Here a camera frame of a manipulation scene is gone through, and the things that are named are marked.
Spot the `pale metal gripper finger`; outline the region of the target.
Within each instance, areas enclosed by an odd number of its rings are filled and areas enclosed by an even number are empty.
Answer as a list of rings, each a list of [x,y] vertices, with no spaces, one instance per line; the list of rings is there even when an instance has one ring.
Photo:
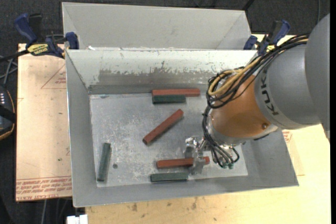
[[[206,164],[206,159],[205,158],[203,158],[203,157],[194,158],[192,166],[188,169],[189,174],[191,174],[191,175],[201,174],[205,164]]]
[[[195,156],[195,146],[194,145],[186,145],[184,150],[185,158],[194,158]]]

